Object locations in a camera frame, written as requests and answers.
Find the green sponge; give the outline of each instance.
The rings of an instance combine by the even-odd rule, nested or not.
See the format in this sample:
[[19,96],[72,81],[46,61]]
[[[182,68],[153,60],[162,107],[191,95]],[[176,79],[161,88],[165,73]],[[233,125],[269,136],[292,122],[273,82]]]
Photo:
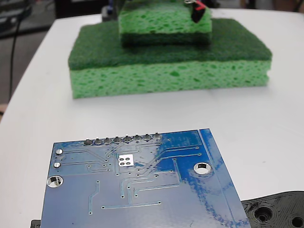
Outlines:
[[232,19],[213,19],[210,46],[122,48],[117,22],[81,29],[69,58],[74,98],[265,86],[269,49]]
[[210,9],[194,23],[182,0],[126,1],[118,20],[124,46],[211,42]]

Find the gray floor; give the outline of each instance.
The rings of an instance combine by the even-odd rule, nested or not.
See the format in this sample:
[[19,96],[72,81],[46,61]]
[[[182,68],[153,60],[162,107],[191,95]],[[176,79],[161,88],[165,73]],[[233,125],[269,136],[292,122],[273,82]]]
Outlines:
[[[13,74],[14,90],[45,35],[46,32],[40,32],[17,38]],[[7,103],[9,99],[11,47],[12,38],[0,39],[0,104]]]

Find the cable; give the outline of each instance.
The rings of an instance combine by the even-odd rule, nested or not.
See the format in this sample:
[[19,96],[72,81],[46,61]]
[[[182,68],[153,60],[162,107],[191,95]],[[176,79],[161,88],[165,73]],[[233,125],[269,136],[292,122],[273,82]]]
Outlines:
[[15,54],[15,46],[16,46],[16,40],[17,40],[17,36],[18,36],[18,32],[19,32],[19,28],[20,28],[20,24],[22,22],[23,19],[23,14],[26,10],[27,6],[25,5],[24,9],[22,10],[19,19],[17,18],[17,27],[16,27],[16,31],[15,31],[15,35],[13,38],[13,45],[11,48],[11,54],[10,54],[10,69],[9,69],[9,102],[10,99],[13,95],[13,69],[14,69],[14,54]]

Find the mounting hole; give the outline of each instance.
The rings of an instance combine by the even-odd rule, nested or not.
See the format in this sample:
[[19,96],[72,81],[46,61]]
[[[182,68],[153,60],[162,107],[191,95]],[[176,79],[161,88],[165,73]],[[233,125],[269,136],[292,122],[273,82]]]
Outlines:
[[211,166],[204,162],[195,164],[193,169],[198,174],[208,174],[211,172]]
[[272,218],[272,211],[267,207],[260,207],[255,211],[255,217],[260,222],[267,222]]
[[303,221],[303,219],[300,218],[300,217],[295,217],[295,218],[291,221],[291,224],[292,224],[294,227],[300,228],[300,227],[303,227],[304,221]]
[[60,176],[51,176],[47,179],[47,185],[50,188],[57,188],[63,183],[63,178]]

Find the white table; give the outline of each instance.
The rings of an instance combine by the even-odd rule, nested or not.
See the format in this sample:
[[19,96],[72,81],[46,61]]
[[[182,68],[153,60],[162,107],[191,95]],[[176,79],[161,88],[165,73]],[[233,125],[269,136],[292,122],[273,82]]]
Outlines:
[[210,128],[241,200],[304,190],[304,16],[214,11],[273,52],[267,87],[72,99],[67,59],[79,29],[100,15],[57,20],[0,124],[5,228],[40,219],[54,142]]

